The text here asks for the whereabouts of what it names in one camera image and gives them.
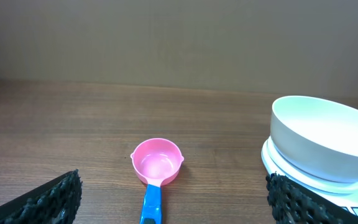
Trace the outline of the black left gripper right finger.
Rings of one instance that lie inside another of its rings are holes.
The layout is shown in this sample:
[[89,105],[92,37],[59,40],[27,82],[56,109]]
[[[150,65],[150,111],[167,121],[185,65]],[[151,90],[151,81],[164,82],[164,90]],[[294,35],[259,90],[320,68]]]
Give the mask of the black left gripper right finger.
[[277,223],[358,224],[358,216],[285,175],[266,176],[267,201]]

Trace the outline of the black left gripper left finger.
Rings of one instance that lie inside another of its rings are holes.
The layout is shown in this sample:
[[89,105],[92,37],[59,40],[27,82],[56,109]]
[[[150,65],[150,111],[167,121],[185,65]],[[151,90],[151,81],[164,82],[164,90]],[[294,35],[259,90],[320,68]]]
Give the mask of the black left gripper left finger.
[[0,224],[72,224],[80,207],[82,181],[69,171],[0,206]]

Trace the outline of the pink scoop with blue handle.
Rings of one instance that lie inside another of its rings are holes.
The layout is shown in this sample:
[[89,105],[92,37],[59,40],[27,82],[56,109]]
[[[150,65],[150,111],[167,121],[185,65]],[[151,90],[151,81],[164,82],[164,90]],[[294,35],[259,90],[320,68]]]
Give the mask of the pink scoop with blue handle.
[[138,178],[146,185],[140,224],[162,224],[162,186],[172,182],[184,157],[168,139],[152,138],[140,143],[130,155]]

